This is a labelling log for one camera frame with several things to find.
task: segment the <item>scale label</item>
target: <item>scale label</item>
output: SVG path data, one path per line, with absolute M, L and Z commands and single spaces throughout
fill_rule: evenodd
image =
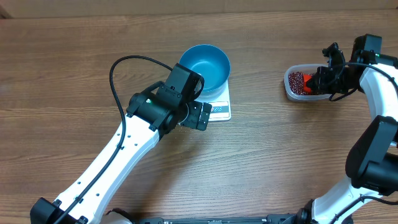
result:
M 212 105 L 210 119 L 212 118 L 229 118 L 229 104 L 224 102 L 209 102 Z

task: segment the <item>red object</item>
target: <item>red object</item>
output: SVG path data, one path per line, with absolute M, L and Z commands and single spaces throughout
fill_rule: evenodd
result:
M 304 86 L 303 89 L 304 91 L 306 91 L 307 93 L 311 93 L 311 89 L 309 87 L 307 87 L 307 82 L 309 81 L 309 79 L 311 79 L 311 75 L 307 75 L 307 74 L 303 74 L 303 78 L 304 78 Z

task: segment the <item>white scale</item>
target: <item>white scale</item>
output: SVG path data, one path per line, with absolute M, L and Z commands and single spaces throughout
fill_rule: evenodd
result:
M 231 101 L 229 100 L 228 81 L 222 87 L 218 96 L 199 96 L 196 100 L 202 103 L 209 103 L 211 109 L 209 121 L 229 121 L 231 119 Z

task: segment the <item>black and white robotic arm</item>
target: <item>black and white robotic arm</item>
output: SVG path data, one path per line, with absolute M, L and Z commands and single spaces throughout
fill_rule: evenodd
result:
M 297 214 L 238 218 L 228 223 L 348 224 L 352 221 L 351 214 L 365 203 L 371 200 L 387 203 L 380 198 L 398 190 L 398 156 L 387 152 L 389 146 L 396 146 L 398 141 L 398 59 L 382 55 L 381 37 L 369 34 L 355 40 L 349 62 L 345 62 L 337 43 L 322 52 L 329 58 L 329 66 L 319 67 L 305 85 L 316 93 L 332 94 L 331 97 L 335 93 L 347 96 L 356 90 L 365 93 L 373 120 L 349 152 L 346 177 L 324 196 L 309 201 Z M 119 59 L 114 66 L 128 58 Z M 142 56 L 130 58 L 152 60 Z M 125 116 L 118 103 L 124 119 L 115 135 L 89 168 L 53 203 L 44 198 L 37 201 L 30 211 L 33 224 L 132 223 L 118 212 L 103 217 L 107 204 L 132 168 L 177 124 L 204 131 L 210 117 L 211 105 L 195 101 L 203 89 L 204 79 L 179 64 L 173 69 L 167 68 L 171 70 L 167 81 L 136 93 Z M 157 93 L 153 94 L 151 91 L 155 89 Z M 169 223 L 159 218 L 144 223 L 159 222 Z M 222 224 L 223 221 L 204 219 L 197 223 L 213 222 Z M 196 221 L 170 223 L 196 224 Z

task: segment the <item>wall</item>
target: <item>wall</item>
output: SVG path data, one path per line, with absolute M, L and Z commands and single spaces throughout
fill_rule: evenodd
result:
M 11 18 L 395 9 L 398 0 L 0 0 Z

